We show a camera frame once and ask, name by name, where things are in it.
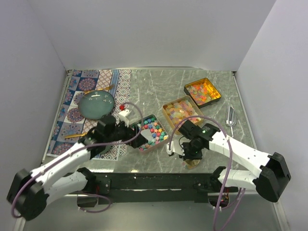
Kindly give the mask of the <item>round gold tin lid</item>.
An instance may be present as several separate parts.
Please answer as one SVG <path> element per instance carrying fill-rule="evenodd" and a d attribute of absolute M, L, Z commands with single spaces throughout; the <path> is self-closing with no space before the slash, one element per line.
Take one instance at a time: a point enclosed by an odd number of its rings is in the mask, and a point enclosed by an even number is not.
<path fill-rule="evenodd" d="M 200 163 L 200 160 L 186 159 L 183 162 L 188 169 L 193 169 L 198 166 L 198 164 Z"/>

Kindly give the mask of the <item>silver metal scoop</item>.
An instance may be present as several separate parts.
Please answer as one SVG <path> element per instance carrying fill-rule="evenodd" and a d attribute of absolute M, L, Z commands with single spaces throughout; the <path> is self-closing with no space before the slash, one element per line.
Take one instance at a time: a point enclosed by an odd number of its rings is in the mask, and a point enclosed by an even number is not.
<path fill-rule="evenodd" d="M 231 129 L 231 136 L 234 137 L 233 127 L 236 125 L 236 113 L 232 106 L 226 109 L 226 125 Z"/>

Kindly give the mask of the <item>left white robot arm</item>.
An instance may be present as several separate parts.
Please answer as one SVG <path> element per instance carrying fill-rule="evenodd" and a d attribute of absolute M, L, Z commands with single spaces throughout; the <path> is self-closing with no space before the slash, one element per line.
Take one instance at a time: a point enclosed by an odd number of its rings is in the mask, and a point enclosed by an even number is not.
<path fill-rule="evenodd" d="M 33 220 L 53 201 L 64 195 L 81 192 L 91 193 L 96 188 L 96 176 L 83 167 L 72 170 L 90 161 L 109 146 L 127 144 L 137 148 L 147 142 L 141 135 L 144 122 L 129 125 L 126 117 L 120 122 L 112 115 L 102 117 L 95 127 L 72 147 L 49 163 L 31 171 L 18 171 L 7 195 L 14 218 Z"/>

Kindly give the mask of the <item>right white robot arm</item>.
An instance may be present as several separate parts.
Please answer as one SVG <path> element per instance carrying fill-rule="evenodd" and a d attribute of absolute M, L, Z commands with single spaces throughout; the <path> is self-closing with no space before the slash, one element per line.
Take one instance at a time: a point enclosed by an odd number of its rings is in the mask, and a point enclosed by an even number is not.
<path fill-rule="evenodd" d="M 179 132 L 189 142 L 183 143 L 183 157 L 200 159 L 203 149 L 217 152 L 245 167 L 245 170 L 230 170 L 218 167 L 212 174 L 211 187 L 217 192 L 226 187 L 256 190 L 264 199 L 277 202 L 291 180 L 285 158 L 275 152 L 268 154 L 249 147 L 228 136 L 209 123 L 203 127 L 187 120 Z"/>

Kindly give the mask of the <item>pink tin of star candies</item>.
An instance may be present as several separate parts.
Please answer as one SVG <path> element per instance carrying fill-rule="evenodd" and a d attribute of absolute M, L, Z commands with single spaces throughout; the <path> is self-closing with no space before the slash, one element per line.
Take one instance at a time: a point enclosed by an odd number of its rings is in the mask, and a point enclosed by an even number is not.
<path fill-rule="evenodd" d="M 162 123 L 154 114 L 150 114 L 143 118 L 144 125 L 141 130 L 141 135 L 148 141 L 138 147 L 140 153 L 148 153 L 164 146 L 168 142 L 169 135 Z"/>

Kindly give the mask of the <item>gold tin of pastel candies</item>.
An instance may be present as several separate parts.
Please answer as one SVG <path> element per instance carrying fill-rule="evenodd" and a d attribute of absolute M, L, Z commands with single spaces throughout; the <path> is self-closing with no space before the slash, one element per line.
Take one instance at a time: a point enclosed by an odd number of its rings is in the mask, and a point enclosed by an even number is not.
<path fill-rule="evenodd" d="M 203 115 L 190 96 L 183 96 L 163 105 L 163 115 L 172 129 L 184 118 Z"/>

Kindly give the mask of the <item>gold tin of neon candies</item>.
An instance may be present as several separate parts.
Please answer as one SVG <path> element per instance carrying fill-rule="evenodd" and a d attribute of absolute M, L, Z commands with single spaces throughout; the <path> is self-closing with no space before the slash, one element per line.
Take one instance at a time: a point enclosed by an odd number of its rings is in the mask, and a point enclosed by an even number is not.
<path fill-rule="evenodd" d="M 190 96 L 199 109 L 218 102 L 221 94 L 208 78 L 203 78 L 184 86 L 184 92 Z"/>

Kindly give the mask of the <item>black base bar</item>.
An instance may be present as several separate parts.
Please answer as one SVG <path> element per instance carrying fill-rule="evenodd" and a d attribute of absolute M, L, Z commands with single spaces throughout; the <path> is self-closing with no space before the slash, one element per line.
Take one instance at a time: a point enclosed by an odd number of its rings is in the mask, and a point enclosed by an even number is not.
<path fill-rule="evenodd" d="M 113 203 L 194 201 L 207 203 L 221 183 L 208 173 L 96 173 L 89 197 L 78 195 L 82 208 Z"/>

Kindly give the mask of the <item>gold spoon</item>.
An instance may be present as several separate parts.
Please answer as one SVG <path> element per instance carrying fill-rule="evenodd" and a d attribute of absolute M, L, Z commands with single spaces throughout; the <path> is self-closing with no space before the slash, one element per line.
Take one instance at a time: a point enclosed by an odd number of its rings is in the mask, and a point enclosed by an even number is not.
<path fill-rule="evenodd" d="M 72 134 L 72 135 L 67 135 L 64 137 L 64 139 L 70 139 L 70 138 L 76 138 L 76 137 L 82 137 L 85 136 L 87 133 L 81 133 L 81 134 Z"/>

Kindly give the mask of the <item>teal ceramic plate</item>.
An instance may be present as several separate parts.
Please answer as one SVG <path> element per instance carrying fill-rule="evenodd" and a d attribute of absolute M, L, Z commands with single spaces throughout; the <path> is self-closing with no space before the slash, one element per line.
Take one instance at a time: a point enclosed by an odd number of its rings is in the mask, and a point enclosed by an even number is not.
<path fill-rule="evenodd" d="M 114 97 L 105 90 L 94 90 L 85 94 L 78 103 L 80 114 L 89 120 L 98 120 L 111 114 L 115 106 Z"/>

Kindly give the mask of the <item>gold fork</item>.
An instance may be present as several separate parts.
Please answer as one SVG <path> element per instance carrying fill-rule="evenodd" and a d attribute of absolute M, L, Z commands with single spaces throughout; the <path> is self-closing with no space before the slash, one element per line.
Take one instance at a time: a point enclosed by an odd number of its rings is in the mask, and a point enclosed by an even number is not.
<path fill-rule="evenodd" d="M 85 94 L 87 93 L 90 93 L 90 92 L 93 92 L 93 91 L 96 91 L 96 90 L 111 90 L 112 88 L 114 87 L 114 84 L 108 86 L 108 87 L 105 87 L 105 88 L 100 88 L 100 89 L 95 89 L 95 90 L 88 90 L 88 91 L 84 91 Z"/>

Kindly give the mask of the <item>patterned placemat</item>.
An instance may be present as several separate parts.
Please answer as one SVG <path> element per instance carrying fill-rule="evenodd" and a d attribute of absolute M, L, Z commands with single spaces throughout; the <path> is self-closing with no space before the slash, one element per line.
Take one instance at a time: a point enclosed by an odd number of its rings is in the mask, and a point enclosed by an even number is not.
<path fill-rule="evenodd" d="M 97 125 L 97 121 L 89 120 L 81 115 L 78 103 L 84 92 L 94 89 L 113 88 L 108 92 L 115 99 L 112 115 L 119 121 L 118 113 L 122 103 L 129 100 L 131 70 L 70 70 L 70 82 L 66 86 L 66 93 L 62 99 L 57 119 L 51 133 L 46 156 L 57 157 L 67 151 L 78 141 L 78 137 L 67 138 L 68 135 L 77 135 L 87 132 Z"/>

